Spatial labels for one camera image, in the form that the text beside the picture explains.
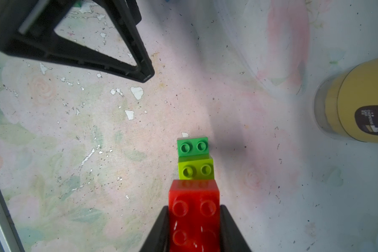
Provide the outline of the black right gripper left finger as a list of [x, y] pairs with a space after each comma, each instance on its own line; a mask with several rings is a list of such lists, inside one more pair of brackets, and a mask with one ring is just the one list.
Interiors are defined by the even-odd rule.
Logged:
[[169, 237], [169, 208], [164, 206], [139, 252], [169, 252]]

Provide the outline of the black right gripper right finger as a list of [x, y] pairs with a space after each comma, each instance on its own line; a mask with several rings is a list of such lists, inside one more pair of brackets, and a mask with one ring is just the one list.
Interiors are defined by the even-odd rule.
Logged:
[[251, 252], [225, 205], [220, 206], [220, 249], [221, 252]]

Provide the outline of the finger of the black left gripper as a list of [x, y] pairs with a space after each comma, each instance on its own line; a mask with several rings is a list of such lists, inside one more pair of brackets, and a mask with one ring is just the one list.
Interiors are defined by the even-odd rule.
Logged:
[[[95, 25], [89, 32], [92, 20], [80, 17], [82, 25], [75, 28], [76, 37], [66, 35], [71, 24], [71, 9], [54, 29], [56, 35], [76, 44], [74, 55], [13, 55], [48, 63], [86, 68], [109, 73], [122, 78], [144, 83], [154, 76], [154, 68], [137, 30], [142, 20], [136, 1], [93, 1], [99, 13], [107, 19], [106, 25]], [[89, 42], [83, 38], [94, 39]]]

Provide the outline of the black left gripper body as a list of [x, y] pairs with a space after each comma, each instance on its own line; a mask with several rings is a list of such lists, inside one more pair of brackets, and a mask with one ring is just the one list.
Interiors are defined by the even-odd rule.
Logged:
[[75, 1], [0, 1], [0, 51], [8, 55], [74, 55], [76, 44], [54, 29]]

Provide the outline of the green long lego brick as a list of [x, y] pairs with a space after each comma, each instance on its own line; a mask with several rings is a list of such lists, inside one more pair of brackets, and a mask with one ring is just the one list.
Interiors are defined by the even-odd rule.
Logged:
[[208, 137], [178, 138], [177, 154], [178, 157], [209, 154]]

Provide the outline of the lime lego brick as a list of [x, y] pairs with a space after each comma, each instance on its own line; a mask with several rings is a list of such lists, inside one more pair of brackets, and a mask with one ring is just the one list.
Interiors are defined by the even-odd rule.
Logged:
[[178, 158], [180, 180], [213, 180], [214, 162], [209, 154]]

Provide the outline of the red long lego brick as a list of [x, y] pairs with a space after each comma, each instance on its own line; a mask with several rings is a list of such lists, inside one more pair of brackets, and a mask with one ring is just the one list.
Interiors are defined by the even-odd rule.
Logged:
[[169, 190], [171, 252], [220, 251], [220, 194], [215, 180], [174, 180]]

